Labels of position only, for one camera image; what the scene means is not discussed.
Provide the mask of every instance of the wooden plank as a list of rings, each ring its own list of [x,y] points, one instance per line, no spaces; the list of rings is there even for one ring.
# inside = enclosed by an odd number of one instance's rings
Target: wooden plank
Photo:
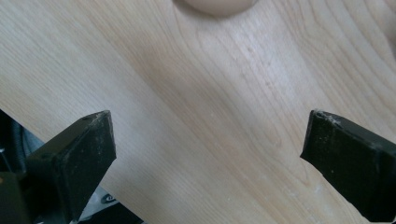
[[[299,155],[313,108],[396,140],[394,11],[1,1],[0,108],[44,141],[111,110],[118,159],[102,186],[150,224],[367,223]]]

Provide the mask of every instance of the brown egg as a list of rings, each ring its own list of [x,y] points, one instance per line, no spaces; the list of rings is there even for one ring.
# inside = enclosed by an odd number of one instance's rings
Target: brown egg
[[[252,7],[257,0],[185,0],[192,7],[214,16],[230,16]]]

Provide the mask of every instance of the metal part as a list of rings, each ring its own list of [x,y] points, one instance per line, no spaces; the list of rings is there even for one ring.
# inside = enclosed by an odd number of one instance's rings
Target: metal part
[[[396,215],[396,145],[337,115],[314,110],[301,158],[369,221]]]
[[[5,201],[3,197],[8,196],[0,195],[0,208],[5,208],[0,217],[29,217],[29,222],[11,219],[9,224],[32,223],[38,214],[46,224],[77,221],[115,159],[110,112],[79,119],[26,159],[27,173],[18,181],[12,173],[0,174],[4,180],[0,192],[18,189],[13,195],[16,202]],[[27,210],[20,209],[22,202]]]

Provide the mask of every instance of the wooden board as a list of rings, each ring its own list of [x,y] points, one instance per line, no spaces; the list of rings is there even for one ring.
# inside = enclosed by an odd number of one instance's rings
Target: wooden board
[[[394,5],[0,1],[0,108],[44,141],[111,110],[101,185],[150,224],[367,223],[299,155],[314,108],[396,140]]]

